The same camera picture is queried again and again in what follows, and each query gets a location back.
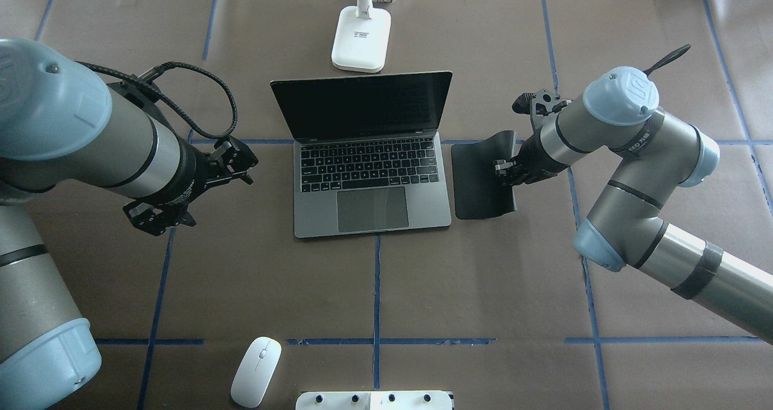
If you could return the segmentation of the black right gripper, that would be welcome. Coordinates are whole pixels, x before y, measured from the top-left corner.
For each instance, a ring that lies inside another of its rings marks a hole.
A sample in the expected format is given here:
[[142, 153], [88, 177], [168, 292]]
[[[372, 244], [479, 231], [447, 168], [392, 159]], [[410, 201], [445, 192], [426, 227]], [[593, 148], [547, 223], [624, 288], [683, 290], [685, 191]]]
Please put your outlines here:
[[503, 187], [535, 184], [559, 174], [559, 163], [549, 156], [538, 134], [532, 135], [520, 146], [511, 159], [494, 160], [495, 176]]

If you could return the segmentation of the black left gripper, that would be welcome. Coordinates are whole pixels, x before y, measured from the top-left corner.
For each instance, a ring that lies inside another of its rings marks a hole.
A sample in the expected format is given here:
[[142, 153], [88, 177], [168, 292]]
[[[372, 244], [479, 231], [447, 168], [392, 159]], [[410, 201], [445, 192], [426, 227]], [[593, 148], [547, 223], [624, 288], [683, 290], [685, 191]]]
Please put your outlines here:
[[184, 143], [185, 165], [176, 198], [176, 217], [190, 217], [188, 206], [209, 189], [228, 184], [234, 179], [253, 184], [249, 171], [258, 164], [258, 157], [243, 141], [235, 137], [216, 140], [213, 152], [202, 152]]

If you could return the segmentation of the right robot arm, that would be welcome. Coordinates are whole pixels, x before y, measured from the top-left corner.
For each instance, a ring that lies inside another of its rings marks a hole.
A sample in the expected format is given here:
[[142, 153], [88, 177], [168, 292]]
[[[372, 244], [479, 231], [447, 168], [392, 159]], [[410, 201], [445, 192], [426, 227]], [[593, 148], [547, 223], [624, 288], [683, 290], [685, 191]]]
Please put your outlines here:
[[659, 216], [676, 188], [717, 168], [720, 149], [660, 107], [649, 71], [618, 66], [594, 80], [516, 156], [497, 160], [495, 176], [504, 185], [544, 181], [601, 147], [621, 162], [580, 224], [575, 249], [613, 272], [634, 267], [771, 343], [771, 275]]

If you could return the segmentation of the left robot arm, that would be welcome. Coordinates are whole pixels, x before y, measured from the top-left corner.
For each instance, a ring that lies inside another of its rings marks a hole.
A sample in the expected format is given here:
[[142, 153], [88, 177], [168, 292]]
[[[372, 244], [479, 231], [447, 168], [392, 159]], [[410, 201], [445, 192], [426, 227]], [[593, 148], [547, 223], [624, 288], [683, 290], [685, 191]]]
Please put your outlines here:
[[156, 85], [165, 62], [140, 75], [78, 62], [41, 42], [3, 39], [2, 408], [46, 409], [82, 388], [102, 357], [30, 216], [30, 202], [78, 184], [128, 198], [123, 212], [144, 233], [194, 226], [188, 207], [235, 179], [251, 184], [254, 152], [226, 131], [205, 132]]

